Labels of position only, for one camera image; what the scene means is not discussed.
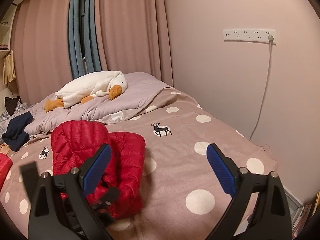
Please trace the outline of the red puffer jacket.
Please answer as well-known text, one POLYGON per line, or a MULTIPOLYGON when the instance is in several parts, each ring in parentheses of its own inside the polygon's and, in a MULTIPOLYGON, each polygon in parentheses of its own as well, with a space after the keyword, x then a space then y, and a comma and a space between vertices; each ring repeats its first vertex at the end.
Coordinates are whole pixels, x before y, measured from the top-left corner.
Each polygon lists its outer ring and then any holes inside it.
POLYGON ((99 122, 64 122, 53 130, 51 136, 53 174, 66 174, 73 167, 81 167, 102 144, 111 146, 112 157, 95 191, 87 200, 90 205, 95 205, 110 188, 116 187, 119 197, 101 211, 108 212, 116 220, 133 217, 143 206, 139 189, 145 159, 145 140, 141 135, 109 132, 99 122))

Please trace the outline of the navy blue garment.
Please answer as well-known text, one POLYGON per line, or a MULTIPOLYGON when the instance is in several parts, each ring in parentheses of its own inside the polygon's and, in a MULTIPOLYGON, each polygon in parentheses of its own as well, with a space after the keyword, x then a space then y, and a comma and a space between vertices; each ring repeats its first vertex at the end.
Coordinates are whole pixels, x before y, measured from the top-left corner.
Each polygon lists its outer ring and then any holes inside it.
POLYGON ((11 119, 7 126, 7 131, 2 134, 2 139, 9 148, 17 152, 29 140, 29 134, 25 132, 25 127, 33 120, 32 114, 27 111, 11 119))

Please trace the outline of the plaid shirt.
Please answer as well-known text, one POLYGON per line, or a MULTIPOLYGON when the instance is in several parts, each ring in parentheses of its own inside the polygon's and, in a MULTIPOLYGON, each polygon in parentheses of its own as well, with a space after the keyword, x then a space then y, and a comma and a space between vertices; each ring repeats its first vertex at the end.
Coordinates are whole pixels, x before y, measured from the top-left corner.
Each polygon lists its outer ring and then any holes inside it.
POLYGON ((8 111, 5 111, 2 115, 1 115, 1 119, 0 119, 0 126, 1 126, 1 135, 3 135, 6 131, 7 131, 7 126, 9 124, 9 121, 11 119, 13 119, 14 117, 23 114, 24 112, 26 112, 26 110, 28 109, 28 106, 26 103, 17 103, 17 106, 15 108, 15 111, 12 115, 10 115, 8 113, 8 111))

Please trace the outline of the black garment on pillow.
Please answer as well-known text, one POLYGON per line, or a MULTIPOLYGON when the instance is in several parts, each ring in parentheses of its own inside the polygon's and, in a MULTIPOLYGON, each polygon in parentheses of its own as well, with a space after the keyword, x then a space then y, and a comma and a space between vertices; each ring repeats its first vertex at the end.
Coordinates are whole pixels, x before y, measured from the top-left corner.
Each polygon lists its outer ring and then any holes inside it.
POLYGON ((4 98, 5 109, 7 110, 10 116, 12 116, 15 113, 18 103, 22 103, 20 96, 17 96, 16 98, 4 98))

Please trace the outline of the polka dot bed sheet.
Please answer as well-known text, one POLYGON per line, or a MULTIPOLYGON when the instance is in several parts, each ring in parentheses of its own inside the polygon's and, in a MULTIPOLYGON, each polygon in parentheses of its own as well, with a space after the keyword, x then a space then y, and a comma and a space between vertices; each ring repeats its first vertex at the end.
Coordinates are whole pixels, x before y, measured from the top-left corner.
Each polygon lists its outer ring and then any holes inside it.
MULTIPOLYGON (((130 132, 145 140, 140 182, 143 206, 133 217, 108 227, 115 239, 204 239, 231 198, 225 194, 206 157, 217 144, 224 155, 256 174, 276 170, 271 153, 201 109, 190 96, 166 88, 129 120, 105 125, 109 132, 130 132)), ((13 165, 1 189, 1 204, 21 233, 28 233, 31 204, 20 166, 37 162, 53 174, 51 137, 11 153, 13 165)))

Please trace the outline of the striped hanging cloth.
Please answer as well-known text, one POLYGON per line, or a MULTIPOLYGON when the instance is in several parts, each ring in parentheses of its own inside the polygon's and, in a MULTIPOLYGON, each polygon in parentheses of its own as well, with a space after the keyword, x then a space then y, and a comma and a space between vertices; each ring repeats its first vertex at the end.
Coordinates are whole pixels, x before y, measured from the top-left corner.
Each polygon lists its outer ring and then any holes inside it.
POLYGON ((4 57, 3 84, 7 85, 16 79, 14 52, 11 51, 4 57))

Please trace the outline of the white goose plush toy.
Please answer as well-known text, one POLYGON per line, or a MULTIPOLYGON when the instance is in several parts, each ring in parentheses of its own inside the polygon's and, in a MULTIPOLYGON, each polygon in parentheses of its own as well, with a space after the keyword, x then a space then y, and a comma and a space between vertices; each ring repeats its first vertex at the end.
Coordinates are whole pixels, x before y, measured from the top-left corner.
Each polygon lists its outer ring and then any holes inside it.
POLYGON ((55 93, 55 100, 47 100, 44 110, 49 112, 59 107, 69 108, 101 96, 108 96, 110 100, 114 100, 126 89, 127 81, 121 71, 89 73, 64 85, 55 93))

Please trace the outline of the blue curtain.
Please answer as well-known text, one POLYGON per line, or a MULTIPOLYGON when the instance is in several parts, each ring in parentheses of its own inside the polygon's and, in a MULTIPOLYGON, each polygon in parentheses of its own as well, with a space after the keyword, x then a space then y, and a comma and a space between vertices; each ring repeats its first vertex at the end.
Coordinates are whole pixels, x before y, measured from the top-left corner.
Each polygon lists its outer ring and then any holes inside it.
POLYGON ((102 70, 95 24, 95 0, 70 0, 68 50, 73 79, 102 70))

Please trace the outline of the lilac duvet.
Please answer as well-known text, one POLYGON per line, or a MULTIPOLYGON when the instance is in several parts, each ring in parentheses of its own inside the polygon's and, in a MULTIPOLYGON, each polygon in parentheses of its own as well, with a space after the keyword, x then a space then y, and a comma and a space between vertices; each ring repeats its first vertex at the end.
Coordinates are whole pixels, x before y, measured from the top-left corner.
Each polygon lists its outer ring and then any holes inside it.
POLYGON ((29 135, 37 135, 54 130, 65 121, 88 120, 103 124, 116 124, 131 119, 147 108, 157 94, 169 85, 143 72, 125 75, 128 88, 114 100, 108 96, 97 97, 89 102, 76 104, 71 108, 56 108, 45 112, 46 99, 29 107, 34 119, 24 129, 29 135))

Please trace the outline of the pink curtain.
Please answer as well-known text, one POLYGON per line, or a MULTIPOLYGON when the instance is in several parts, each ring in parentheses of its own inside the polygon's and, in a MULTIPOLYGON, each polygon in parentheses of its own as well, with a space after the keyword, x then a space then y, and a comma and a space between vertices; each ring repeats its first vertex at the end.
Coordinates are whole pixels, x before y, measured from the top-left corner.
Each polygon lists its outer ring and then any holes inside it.
MULTIPOLYGON (((24 0, 11 33, 17 91, 29 105, 73 80, 68 50, 70 0, 24 0)), ((146 72, 172 85, 164 0, 95 0, 102 70, 146 72)))

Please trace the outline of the white wall shelf unit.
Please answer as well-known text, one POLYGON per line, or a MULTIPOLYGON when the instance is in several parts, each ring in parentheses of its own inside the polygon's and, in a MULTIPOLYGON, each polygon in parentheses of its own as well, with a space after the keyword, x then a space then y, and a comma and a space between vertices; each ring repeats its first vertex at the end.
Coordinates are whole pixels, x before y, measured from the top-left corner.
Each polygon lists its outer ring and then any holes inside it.
POLYGON ((10 52, 11 32, 17 5, 11 4, 1 20, 1 59, 10 52))

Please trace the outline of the white wall power strip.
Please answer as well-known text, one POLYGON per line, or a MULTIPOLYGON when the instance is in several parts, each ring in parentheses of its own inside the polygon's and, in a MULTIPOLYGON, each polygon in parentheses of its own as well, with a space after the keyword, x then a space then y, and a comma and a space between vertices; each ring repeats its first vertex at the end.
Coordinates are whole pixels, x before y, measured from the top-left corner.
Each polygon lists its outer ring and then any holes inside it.
POLYGON ((271 29, 225 29, 224 41, 258 42, 276 44, 276 31, 271 29))

